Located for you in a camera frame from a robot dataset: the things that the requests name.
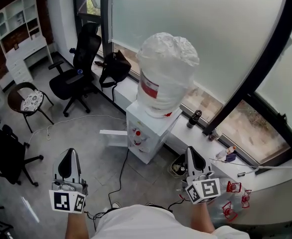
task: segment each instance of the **black office chair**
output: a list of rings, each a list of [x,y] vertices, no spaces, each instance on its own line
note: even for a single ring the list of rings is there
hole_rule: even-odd
[[[65,117],[69,116],[67,110],[75,100],[78,100],[85,107],[87,113],[91,112],[82,100],[82,96],[87,97],[88,93],[98,92],[92,83],[94,77],[91,69],[102,42],[101,37],[97,35],[98,26],[96,23],[87,23],[82,27],[75,52],[74,49],[70,50],[71,53],[75,53],[73,59],[74,69],[63,72],[60,66],[63,61],[58,61],[48,67],[49,70],[56,67],[60,73],[60,75],[50,80],[50,87],[53,93],[62,100],[71,98],[63,111]]]
[[[8,125],[3,126],[0,130],[0,177],[6,178],[11,184],[20,185],[21,182],[18,179],[23,171],[31,184],[38,186],[37,182],[32,181],[25,165],[38,159],[43,160],[44,157],[40,155],[25,160],[25,150],[29,146],[26,142],[24,144],[18,142],[17,136]]]

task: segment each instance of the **window frame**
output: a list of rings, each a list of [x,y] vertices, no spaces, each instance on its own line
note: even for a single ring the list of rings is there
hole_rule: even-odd
[[[87,13],[87,10],[86,10],[87,0],[73,0],[73,6],[74,6],[74,19],[75,19],[75,28],[76,28],[77,36],[81,32],[82,26],[86,24],[88,21],[95,22],[101,25],[102,23],[101,16]],[[99,50],[97,52],[97,56],[100,58],[104,58],[104,46],[103,46],[103,52]]]
[[[95,18],[96,21],[98,20],[98,16],[92,17],[91,14],[80,13],[76,10],[74,11],[76,16],[81,20],[88,20],[92,18]],[[105,57],[113,52],[112,0],[101,0],[101,17],[99,19],[100,21],[98,23],[101,24],[102,28],[103,56]],[[206,122],[201,118],[197,123],[197,125],[203,129],[203,134],[209,135],[237,107],[241,100],[244,100],[265,120],[267,120],[267,122],[274,127],[274,129],[290,146],[290,149],[287,151],[284,151],[278,156],[262,164],[259,164],[253,159],[253,157],[238,146],[236,150],[237,155],[250,165],[278,166],[292,159],[292,130],[289,128],[287,121],[284,119],[284,115],[280,115],[274,111],[272,107],[256,93],[256,89],[269,74],[275,62],[284,50],[291,32],[292,0],[284,0],[281,8],[281,15],[277,20],[277,25],[248,76],[241,83],[240,87],[233,94],[230,100],[223,105],[223,107],[210,122]],[[137,82],[140,79],[139,74],[134,71],[130,72],[129,77]],[[193,114],[193,111],[183,104],[181,104],[180,108],[182,109],[182,113],[188,118]],[[226,147],[234,144],[233,141],[224,134],[220,137],[219,141]],[[255,174],[257,175],[265,171],[267,171],[267,169],[260,169]]]

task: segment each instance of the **chair armrest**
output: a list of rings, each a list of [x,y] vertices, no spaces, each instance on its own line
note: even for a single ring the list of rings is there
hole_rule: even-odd
[[[17,136],[13,133],[12,128],[9,127],[8,125],[3,125],[3,127],[2,127],[2,131],[3,131],[5,134],[7,134],[8,136],[11,136],[11,137],[13,137],[15,140],[18,141]]]
[[[7,135],[11,135],[13,133],[13,130],[11,127],[9,127],[8,125],[3,125],[2,127],[2,131],[4,133],[6,133]]]
[[[83,74],[78,74],[78,75],[72,77],[71,79],[67,80],[67,81],[66,81],[66,84],[69,85],[69,84],[72,84],[72,83],[74,83],[74,82],[77,82],[78,80],[82,79],[83,77],[84,77]]]
[[[59,72],[60,74],[62,74],[62,73],[63,73],[63,70],[62,70],[62,68],[60,67],[60,65],[63,64],[63,63],[64,63],[63,61],[57,61],[56,63],[50,65],[50,66],[48,67],[48,69],[49,69],[49,70],[52,70],[53,68],[56,67],[56,69],[58,70],[58,72]]]
[[[59,65],[61,65],[61,64],[63,64],[63,63],[64,63],[63,61],[57,61],[57,62],[55,62],[54,64],[50,65],[50,66],[48,67],[48,69],[51,70],[51,69],[53,69],[53,68],[55,68],[55,67],[57,67],[57,66],[59,66]]]
[[[75,48],[70,48],[69,52],[75,54],[76,49]]]

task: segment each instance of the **black cable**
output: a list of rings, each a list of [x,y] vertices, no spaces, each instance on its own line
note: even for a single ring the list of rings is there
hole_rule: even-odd
[[[182,199],[181,202],[179,202],[179,200],[173,204],[171,204],[170,206],[168,206],[167,210],[172,212],[172,210],[170,209],[170,207],[172,207],[173,205],[181,205],[184,201],[187,201],[187,202],[190,202],[189,200],[187,199]]]
[[[119,189],[119,190],[116,190],[116,191],[113,191],[113,192],[111,192],[111,193],[108,194],[108,199],[110,200],[111,208],[112,208],[112,202],[111,202],[110,194],[115,193],[115,192],[118,192],[118,191],[120,191],[120,190],[122,189],[122,181],[121,181],[121,177],[122,177],[123,169],[124,169],[124,166],[125,166],[125,163],[126,163],[127,157],[128,157],[128,152],[129,152],[129,149],[127,150],[126,158],[125,158],[125,161],[124,161],[124,163],[123,163],[122,170],[121,170],[121,174],[120,174],[120,189]]]
[[[100,219],[102,216],[104,216],[105,213],[97,213],[97,214],[95,214],[93,217],[90,217],[90,216],[92,216],[92,215],[91,215],[89,212],[84,212],[84,213],[86,213],[86,215],[87,215],[87,217],[88,217],[89,219],[93,220],[93,222],[94,222],[94,229],[95,229],[95,231],[96,231],[96,223],[95,223],[95,220],[96,220],[96,219]]]

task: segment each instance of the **black bag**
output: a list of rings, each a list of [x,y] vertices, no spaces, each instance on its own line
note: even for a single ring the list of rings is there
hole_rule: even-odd
[[[111,86],[114,86],[112,88],[112,96],[114,102],[114,88],[117,86],[118,82],[121,82],[123,79],[126,78],[132,66],[120,50],[118,52],[112,52],[111,54],[107,55],[104,59],[104,63],[102,64],[102,66],[103,71],[100,77],[101,88],[103,91],[103,88],[109,88]],[[108,76],[112,77],[114,81],[104,83]]]

